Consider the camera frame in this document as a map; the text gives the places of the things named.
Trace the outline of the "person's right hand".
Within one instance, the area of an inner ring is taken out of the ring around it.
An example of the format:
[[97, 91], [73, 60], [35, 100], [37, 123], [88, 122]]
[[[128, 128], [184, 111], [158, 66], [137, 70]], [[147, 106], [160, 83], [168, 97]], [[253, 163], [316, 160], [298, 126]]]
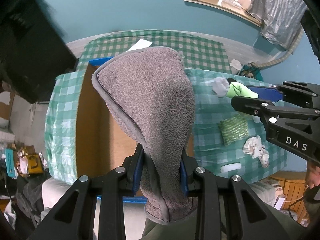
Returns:
[[307, 162], [305, 182], [311, 189], [320, 184], [320, 168], [309, 161]]

